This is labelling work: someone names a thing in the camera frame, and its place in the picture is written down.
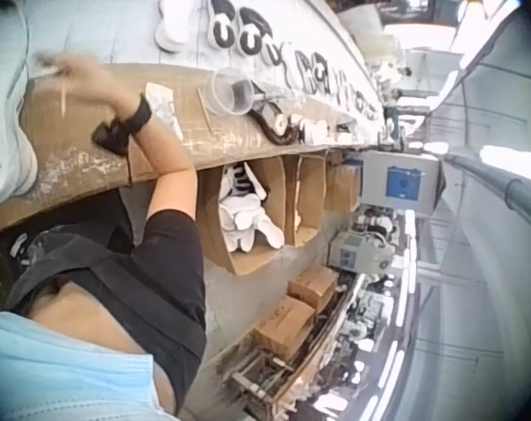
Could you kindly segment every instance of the metal rail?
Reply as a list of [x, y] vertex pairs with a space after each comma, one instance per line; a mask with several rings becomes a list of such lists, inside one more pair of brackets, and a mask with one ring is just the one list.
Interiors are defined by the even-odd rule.
[[443, 160], [503, 199], [511, 211], [517, 212], [531, 225], [531, 182], [483, 162], [452, 153], [444, 155]]

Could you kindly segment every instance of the hand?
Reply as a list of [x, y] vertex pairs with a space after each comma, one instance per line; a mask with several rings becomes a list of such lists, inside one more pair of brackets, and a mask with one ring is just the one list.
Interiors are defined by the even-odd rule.
[[117, 108], [125, 94], [134, 96], [92, 56], [80, 54], [42, 54], [39, 64], [58, 71], [37, 82], [35, 90], [66, 95], [91, 103]]

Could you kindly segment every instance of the black wristband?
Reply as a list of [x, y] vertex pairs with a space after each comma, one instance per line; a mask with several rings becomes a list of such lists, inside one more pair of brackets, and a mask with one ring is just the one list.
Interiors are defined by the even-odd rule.
[[140, 95], [139, 108], [132, 117], [123, 122], [114, 118], [110, 125], [101, 123], [91, 134], [91, 141], [106, 151], [127, 156], [130, 137], [138, 133], [151, 117], [150, 104], [144, 95]]
[[120, 122], [120, 124], [123, 126], [126, 133], [134, 136], [145, 126], [151, 117], [152, 110], [150, 109], [150, 104], [146, 97], [143, 94], [140, 94], [139, 108], [134, 112], [132, 117]]

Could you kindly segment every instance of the black apron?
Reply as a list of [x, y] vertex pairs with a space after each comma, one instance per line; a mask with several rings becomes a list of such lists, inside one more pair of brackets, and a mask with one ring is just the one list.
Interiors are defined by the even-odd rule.
[[[200, 364], [206, 346], [203, 326], [188, 318], [149, 285], [135, 279], [119, 265], [119, 259], [128, 259], [128, 256], [108, 249], [108, 244], [114, 238], [115, 228], [102, 223], [62, 225], [41, 233], [29, 247], [32, 265], [13, 285], [6, 310], [25, 313], [22, 306], [29, 308], [34, 301], [33, 294], [53, 283], [54, 278], [66, 274], [69, 281], [81, 285], [79, 276], [87, 274], [89, 270], [113, 296], [157, 332], [158, 338], [154, 341], [153, 349], [146, 349], [147, 346], [141, 343], [139, 345], [153, 354], [168, 377], [172, 377], [169, 371], [178, 369], [176, 361], [171, 362], [169, 349], [166, 349], [170, 340], [189, 351]], [[96, 296], [96, 291], [88, 292]], [[132, 333], [129, 334], [139, 342]], [[175, 392], [179, 409], [187, 390]]]

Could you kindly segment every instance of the plastic cup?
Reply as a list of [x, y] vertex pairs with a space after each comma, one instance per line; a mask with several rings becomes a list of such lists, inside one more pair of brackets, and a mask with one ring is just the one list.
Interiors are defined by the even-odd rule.
[[237, 68], [222, 68], [205, 86], [205, 107], [217, 116], [241, 116], [251, 109], [254, 87]]

